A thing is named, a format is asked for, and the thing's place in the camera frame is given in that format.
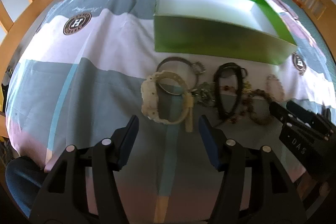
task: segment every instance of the metal screw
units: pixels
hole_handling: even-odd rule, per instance
[[[228,139],[228,140],[226,140],[226,144],[228,146],[235,146],[236,145],[236,141],[232,140],[232,139]]]
[[[111,143],[112,143],[112,140],[109,139],[109,138],[103,139],[103,140],[101,141],[101,144],[102,144],[102,145],[110,145]]]
[[[270,153],[272,151],[272,149],[268,145],[264,145],[262,147],[262,150],[266,153]]]
[[[72,152],[74,151],[75,146],[74,145],[68,145],[67,148],[65,149],[67,152]]]

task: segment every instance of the bed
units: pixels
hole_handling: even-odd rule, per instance
[[[8,34],[0,44],[1,75],[25,32],[51,1],[31,0],[18,20],[8,23]],[[314,112],[320,112],[322,105],[326,105],[331,108],[335,122],[336,66],[328,47],[312,21],[292,0],[271,1],[281,7],[279,15],[307,64],[304,75],[294,68],[291,56],[280,66],[214,56],[177,56],[201,61],[207,69],[202,81],[211,81],[216,68],[226,62],[246,68],[253,89],[264,90],[266,78],[275,74],[283,85],[285,101],[293,99]],[[41,168],[49,170],[67,145],[92,146],[110,137],[116,128],[125,126],[135,114],[140,120],[139,134],[128,165],[116,174],[129,220],[157,223],[204,220],[211,213],[222,175],[209,164],[197,119],[206,114],[215,123],[216,111],[196,105],[193,133],[185,132],[180,125],[154,123],[141,113],[141,83],[160,61],[172,55],[154,51],[154,5],[155,0],[56,3],[15,68],[6,119],[0,116],[0,130],[8,131],[20,155],[28,155]],[[65,35],[66,22],[85,12],[92,16],[87,25],[75,34]],[[180,100],[163,94],[160,100],[162,115],[174,118]],[[262,100],[256,100],[255,104],[265,107]],[[220,128],[243,146],[272,147],[293,181],[304,173],[302,165],[278,140],[280,123],[259,126],[246,118]],[[96,213],[90,170],[87,189],[90,211]],[[245,191],[242,207],[248,206],[248,195]]]

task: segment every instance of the brown circular badge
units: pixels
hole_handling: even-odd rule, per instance
[[[64,25],[63,33],[65,35],[74,34],[84,28],[91,20],[90,13],[83,13],[70,18]]]
[[[303,75],[305,71],[307,70],[306,63],[303,61],[303,59],[299,56],[297,52],[293,52],[292,60],[293,60],[293,65],[299,71],[299,74]]]

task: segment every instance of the person's leg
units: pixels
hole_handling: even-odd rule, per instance
[[[29,218],[34,200],[47,174],[27,156],[6,166],[6,184],[14,200]]]

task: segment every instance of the green box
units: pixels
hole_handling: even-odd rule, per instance
[[[265,0],[157,0],[155,51],[279,65],[297,48]]]

